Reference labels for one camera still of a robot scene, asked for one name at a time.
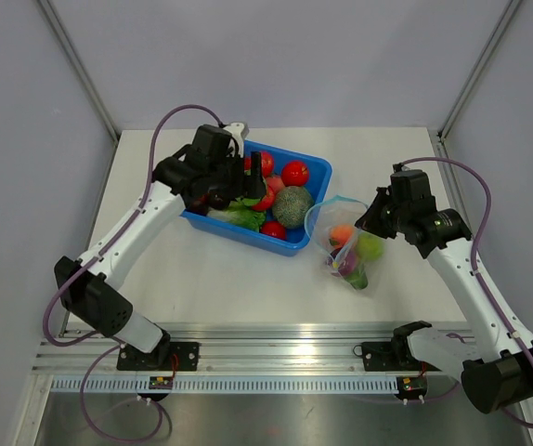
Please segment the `green apple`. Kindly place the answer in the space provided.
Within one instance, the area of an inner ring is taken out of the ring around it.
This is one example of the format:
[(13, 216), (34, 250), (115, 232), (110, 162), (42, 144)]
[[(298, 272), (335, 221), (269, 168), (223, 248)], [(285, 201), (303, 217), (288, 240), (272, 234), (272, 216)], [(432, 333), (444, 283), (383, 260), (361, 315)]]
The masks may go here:
[(355, 252), (364, 261), (375, 261), (384, 254), (384, 241), (368, 232), (362, 232), (357, 237)]

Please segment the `orange peach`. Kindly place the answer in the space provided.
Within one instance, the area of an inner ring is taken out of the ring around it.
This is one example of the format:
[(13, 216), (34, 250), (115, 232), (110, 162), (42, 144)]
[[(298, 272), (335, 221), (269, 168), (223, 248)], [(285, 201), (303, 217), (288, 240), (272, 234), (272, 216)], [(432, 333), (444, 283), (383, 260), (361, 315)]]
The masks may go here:
[(351, 225), (336, 225), (329, 231), (329, 243), (333, 248), (340, 248), (346, 245), (353, 237), (355, 228)]

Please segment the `clear zip top bag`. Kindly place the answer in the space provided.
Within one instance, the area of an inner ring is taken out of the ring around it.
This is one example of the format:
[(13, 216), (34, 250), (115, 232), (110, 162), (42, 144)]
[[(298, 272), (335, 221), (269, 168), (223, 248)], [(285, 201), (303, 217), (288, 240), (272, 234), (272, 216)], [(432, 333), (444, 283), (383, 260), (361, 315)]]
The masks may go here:
[(369, 206), (336, 195), (306, 213), (306, 235), (322, 257), (322, 268), (358, 292), (368, 288), (384, 256), (384, 240), (356, 226)]

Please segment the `purple onion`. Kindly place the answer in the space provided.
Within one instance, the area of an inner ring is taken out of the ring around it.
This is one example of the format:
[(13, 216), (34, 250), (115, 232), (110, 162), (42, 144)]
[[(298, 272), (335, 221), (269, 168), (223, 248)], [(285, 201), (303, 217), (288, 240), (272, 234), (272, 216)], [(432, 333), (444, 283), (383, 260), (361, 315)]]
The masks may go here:
[(335, 277), (348, 278), (359, 276), (363, 272), (361, 258), (353, 251), (342, 253), (342, 249), (335, 249), (332, 253), (332, 275)]

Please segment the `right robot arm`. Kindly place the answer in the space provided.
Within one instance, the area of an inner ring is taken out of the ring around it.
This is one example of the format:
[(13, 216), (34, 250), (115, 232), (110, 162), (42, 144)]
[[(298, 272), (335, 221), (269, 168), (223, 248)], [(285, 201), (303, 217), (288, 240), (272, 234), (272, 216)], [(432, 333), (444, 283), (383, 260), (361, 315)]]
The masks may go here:
[(481, 413), (533, 398), (533, 334), (483, 276), (472, 232), (456, 210), (437, 208), (422, 170), (397, 169), (356, 226), (383, 239), (402, 234), (451, 291), (474, 335), (467, 345), (426, 321), (402, 325), (390, 341), (396, 365), (432, 365), (457, 380)]

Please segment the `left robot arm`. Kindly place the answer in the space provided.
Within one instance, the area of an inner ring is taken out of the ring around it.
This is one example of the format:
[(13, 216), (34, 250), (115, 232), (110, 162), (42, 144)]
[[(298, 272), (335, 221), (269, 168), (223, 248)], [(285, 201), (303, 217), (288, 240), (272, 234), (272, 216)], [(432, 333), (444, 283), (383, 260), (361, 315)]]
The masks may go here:
[(244, 170), (247, 124), (202, 125), (191, 143), (150, 165), (142, 195), (95, 246), (55, 266), (61, 305), (100, 335), (137, 350), (151, 370), (170, 358), (170, 335), (141, 315), (119, 290), (159, 233), (209, 192), (230, 200), (266, 193), (259, 156)]

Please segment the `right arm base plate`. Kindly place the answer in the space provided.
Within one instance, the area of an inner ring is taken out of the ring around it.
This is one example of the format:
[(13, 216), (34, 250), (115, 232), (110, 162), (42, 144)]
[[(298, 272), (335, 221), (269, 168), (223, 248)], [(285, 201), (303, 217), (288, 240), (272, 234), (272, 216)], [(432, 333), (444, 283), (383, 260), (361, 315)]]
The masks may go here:
[(399, 361), (390, 341), (365, 341), (356, 344), (352, 353), (360, 358), (366, 372), (438, 372), (438, 369), (420, 361)]

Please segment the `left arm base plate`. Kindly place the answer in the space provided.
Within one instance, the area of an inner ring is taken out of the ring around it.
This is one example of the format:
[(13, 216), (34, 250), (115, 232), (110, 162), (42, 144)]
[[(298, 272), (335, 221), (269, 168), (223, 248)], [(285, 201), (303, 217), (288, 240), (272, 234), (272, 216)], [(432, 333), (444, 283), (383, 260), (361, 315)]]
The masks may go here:
[(171, 342), (164, 352), (142, 352), (130, 345), (120, 349), (116, 368), (122, 372), (195, 372), (201, 344)]

